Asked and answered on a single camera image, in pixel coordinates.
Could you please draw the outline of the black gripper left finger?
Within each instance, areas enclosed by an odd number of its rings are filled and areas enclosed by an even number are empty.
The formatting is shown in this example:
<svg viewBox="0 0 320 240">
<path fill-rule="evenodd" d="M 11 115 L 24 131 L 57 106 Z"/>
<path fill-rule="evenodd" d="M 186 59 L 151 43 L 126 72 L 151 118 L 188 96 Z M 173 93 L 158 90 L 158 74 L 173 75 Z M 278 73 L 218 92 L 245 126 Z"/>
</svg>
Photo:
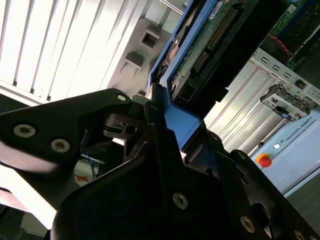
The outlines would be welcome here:
<svg viewBox="0 0 320 240">
<path fill-rule="evenodd" d="M 124 157 L 117 157 L 109 172 L 140 157 L 153 158 L 159 166 L 181 163 L 164 108 L 164 89 L 153 84 L 150 97 L 128 97 L 109 88 L 3 113 L 0 187 L 39 220 L 52 220 L 80 189 L 74 168 L 91 147 L 125 140 Z"/>
</svg>

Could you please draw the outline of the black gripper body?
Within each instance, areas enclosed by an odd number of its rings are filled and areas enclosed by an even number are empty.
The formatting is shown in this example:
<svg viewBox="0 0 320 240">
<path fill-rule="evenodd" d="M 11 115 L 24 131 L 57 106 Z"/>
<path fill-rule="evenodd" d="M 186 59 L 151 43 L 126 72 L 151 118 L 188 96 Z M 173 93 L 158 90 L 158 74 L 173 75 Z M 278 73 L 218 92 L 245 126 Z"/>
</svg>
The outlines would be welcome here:
<svg viewBox="0 0 320 240">
<path fill-rule="evenodd" d="M 53 240 L 234 240 L 213 176 L 177 160 L 139 157 L 72 193 L 55 216 Z"/>
</svg>

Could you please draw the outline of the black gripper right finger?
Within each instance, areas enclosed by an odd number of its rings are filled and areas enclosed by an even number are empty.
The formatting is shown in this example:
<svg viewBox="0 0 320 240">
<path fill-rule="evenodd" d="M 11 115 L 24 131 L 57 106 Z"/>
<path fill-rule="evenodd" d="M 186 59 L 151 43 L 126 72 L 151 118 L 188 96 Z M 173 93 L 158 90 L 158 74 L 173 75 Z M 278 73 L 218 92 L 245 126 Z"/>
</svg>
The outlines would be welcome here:
<svg viewBox="0 0 320 240">
<path fill-rule="evenodd" d="M 227 153 L 207 130 L 212 171 L 222 185 L 234 229 L 246 240 L 318 240 L 320 236 L 241 150 Z"/>
</svg>

